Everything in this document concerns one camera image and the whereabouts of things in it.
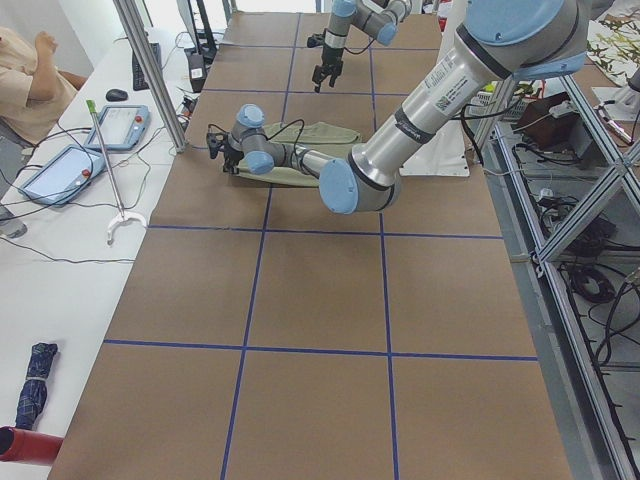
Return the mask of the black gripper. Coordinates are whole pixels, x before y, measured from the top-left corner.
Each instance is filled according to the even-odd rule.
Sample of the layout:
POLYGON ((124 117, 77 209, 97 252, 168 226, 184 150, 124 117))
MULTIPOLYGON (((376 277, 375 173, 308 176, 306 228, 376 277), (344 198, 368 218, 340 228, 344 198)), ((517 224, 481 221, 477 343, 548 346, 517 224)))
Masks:
POLYGON ((209 158, 215 160, 219 154, 223 156, 223 172, 232 175, 240 173, 239 163, 243 159, 240 147, 233 143, 231 134, 227 131, 213 131, 208 129, 206 143, 209 158))
POLYGON ((315 48, 322 46, 321 65, 314 67, 312 81, 314 83, 314 92, 321 91, 321 85, 329 79, 329 86, 335 87, 336 81, 342 74, 343 53, 346 46, 346 36, 336 35, 331 32, 323 32, 322 34, 313 34, 307 38, 307 47, 315 48))

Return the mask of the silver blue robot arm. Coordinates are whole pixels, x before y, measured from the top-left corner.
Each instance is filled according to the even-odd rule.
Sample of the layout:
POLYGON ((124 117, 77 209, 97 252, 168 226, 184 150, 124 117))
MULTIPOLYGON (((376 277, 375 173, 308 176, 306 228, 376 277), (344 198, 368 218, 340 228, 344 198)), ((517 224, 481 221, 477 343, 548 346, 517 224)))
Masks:
POLYGON ((337 0, 332 2, 331 14, 322 33, 307 38, 307 47, 322 47, 321 64, 314 67, 312 82, 319 93, 322 83, 329 79, 334 87, 342 74, 343 54, 347 49, 349 31, 355 27, 384 46, 389 46, 398 33, 398 25, 411 13, 412 1, 374 1, 378 10, 363 1, 337 0))
POLYGON ((276 167, 319 181, 334 213, 380 211, 400 191, 400 167, 492 81, 550 79, 578 71, 586 58, 589 1, 469 1, 453 46, 386 122, 344 158, 268 139, 263 111, 243 105, 229 131, 206 137, 224 171, 244 162, 254 175, 276 167))

